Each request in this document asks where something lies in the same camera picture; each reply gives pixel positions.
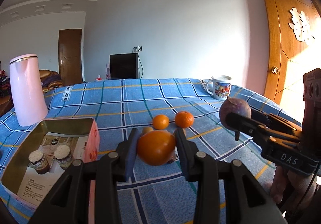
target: ceiling medallion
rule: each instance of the ceiling medallion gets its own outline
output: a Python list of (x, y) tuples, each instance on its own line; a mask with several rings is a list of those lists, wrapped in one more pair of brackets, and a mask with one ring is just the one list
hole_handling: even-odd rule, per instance
[(315, 37), (311, 34), (308, 16), (303, 11), (298, 13), (296, 8), (292, 8), (290, 12), (293, 24), (289, 23), (289, 26), (293, 29), (296, 39), (310, 46)]

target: pink kettle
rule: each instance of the pink kettle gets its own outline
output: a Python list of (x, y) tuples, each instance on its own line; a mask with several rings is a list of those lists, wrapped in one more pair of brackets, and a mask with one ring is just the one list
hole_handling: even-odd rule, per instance
[(17, 56), (10, 60), (10, 85), (21, 126), (33, 125), (46, 117), (48, 109), (42, 92), (36, 54)]

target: white mug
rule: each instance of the white mug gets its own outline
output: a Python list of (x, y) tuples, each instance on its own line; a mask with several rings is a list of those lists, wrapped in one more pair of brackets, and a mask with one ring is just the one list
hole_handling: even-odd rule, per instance
[[(231, 91), (231, 80), (232, 78), (229, 76), (212, 76), (206, 84), (206, 91), (213, 95), (215, 99), (225, 101)], [(210, 83), (213, 83), (213, 92), (208, 90), (208, 85)]]

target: small jar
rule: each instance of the small jar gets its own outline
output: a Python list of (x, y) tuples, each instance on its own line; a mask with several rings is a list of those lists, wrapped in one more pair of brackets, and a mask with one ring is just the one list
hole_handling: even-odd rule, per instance
[(47, 158), (42, 151), (33, 151), (29, 155), (29, 161), (33, 164), (38, 174), (44, 174), (50, 168)]
[(73, 156), (68, 145), (59, 145), (54, 152), (54, 157), (63, 170), (67, 169), (73, 162)]

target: wooden door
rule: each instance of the wooden door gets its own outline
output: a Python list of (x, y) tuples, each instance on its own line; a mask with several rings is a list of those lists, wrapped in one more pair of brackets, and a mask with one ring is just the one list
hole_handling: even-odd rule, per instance
[(265, 5), (270, 56), (264, 95), (302, 122), (303, 74), (321, 67), (320, 16), (311, 0), (265, 0)]
[(59, 73), (65, 86), (82, 83), (81, 35), (82, 29), (59, 31)]

